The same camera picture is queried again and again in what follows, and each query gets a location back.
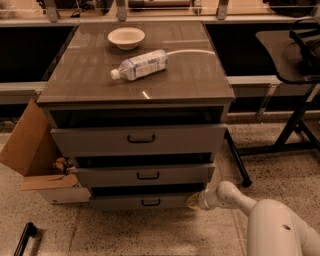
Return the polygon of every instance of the cabinet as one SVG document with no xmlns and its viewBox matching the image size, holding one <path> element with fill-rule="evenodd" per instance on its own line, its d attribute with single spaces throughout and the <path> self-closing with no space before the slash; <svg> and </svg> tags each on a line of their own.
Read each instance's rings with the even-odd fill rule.
<svg viewBox="0 0 320 256">
<path fill-rule="evenodd" d="M 110 45 L 105 35 L 120 26 L 142 29 L 144 42 L 128 52 Z M 165 71 L 111 79 L 124 59 L 158 48 L 188 51 L 170 55 Z M 80 24 L 37 103 L 92 207 L 184 207 L 211 181 L 234 95 L 207 51 L 201 22 Z"/>
</svg>

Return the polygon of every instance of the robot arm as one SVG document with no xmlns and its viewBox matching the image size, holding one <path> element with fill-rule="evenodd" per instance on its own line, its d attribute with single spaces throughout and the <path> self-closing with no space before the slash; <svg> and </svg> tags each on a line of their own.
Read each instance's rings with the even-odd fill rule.
<svg viewBox="0 0 320 256">
<path fill-rule="evenodd" d="M 320 256 L 320 236 L 286 205 L 270 199 L 259 202 L 243 195 L 228 181 L 187 200 L 192 209 L 240 209 L 248 217 L 248 256 Z"/>
</svg>

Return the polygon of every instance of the speckled floor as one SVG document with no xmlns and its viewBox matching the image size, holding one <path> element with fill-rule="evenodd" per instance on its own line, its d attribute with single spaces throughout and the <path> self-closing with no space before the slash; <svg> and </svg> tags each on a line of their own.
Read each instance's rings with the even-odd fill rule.
<svg viewBox="0 0 320 256">
<path fill-rule="evenodd" d="M 237 146 L 271 144 L 283 123 L 229 124 Z M 308 122 L 320 138 L 318 121 Z M 0 149 L 10 129 L 0 133 Z M 209 187 L 221 180 L 254 199 L 287 204 L 320 232 L 320 153 L 317 150 L 260 156 L 243 161 L 253 184 L 241 187 L 230 150 L 216 157 Z M 37 192 L 21 192 L 22 177 L 0 164 L 0 255 L 13 255 L 27 222 L 39 232 L 25 255 L 246 255 L 247 218 L 239 210 L 189 209 L 98 212 L 88 204 L 50 205 Z"/>
</svg>

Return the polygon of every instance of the cabinet top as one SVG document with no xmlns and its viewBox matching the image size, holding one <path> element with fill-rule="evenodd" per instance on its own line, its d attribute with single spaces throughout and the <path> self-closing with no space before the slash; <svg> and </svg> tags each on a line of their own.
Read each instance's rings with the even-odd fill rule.
<svg viewBox="0 0 320 256">
<path fill-rule="evenodd" d="M 119 27 L 139 28 L 146 37 L 134 50 L 120 50 L 107 40 Z M 157 49 L 176 52 L 167 70 L 135 81 L 111 78 L 123 60 Z M 80 24 L 38 104 L 230 102 L 234 94 L 220 61 L 207 51 L 213 49 L 200 21 Z"/>
</svg>

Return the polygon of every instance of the drawer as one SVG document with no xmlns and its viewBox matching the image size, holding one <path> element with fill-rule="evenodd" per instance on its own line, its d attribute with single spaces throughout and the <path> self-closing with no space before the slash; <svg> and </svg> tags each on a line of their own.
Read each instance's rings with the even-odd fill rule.
<svg viewBox="0 0 320 256">
<path fill-rule="evenodd" d="M 215 153 L 226 125 L 53 129 L 65 157 Z"/>
<path fill-rule="evenodd" d="M 85 187 L 139 186 L 180 183 L 208 183 L 214 164 L 137 166 L 122 168 L 77 168 L 76 176 Z"/>
<path fill-rule="evenodd" d="M 145 196 L 91 197 L 92 208 L 99 211 L 126 211 L 154 208 L 183 208 L 193 193 Z"/>
<path fill-rule="evenodd" d="M 101 211 L 186 207 L 186 200 L 205 188 L 202 183 L 92 188 L 89 201 Z"/>
</svg>

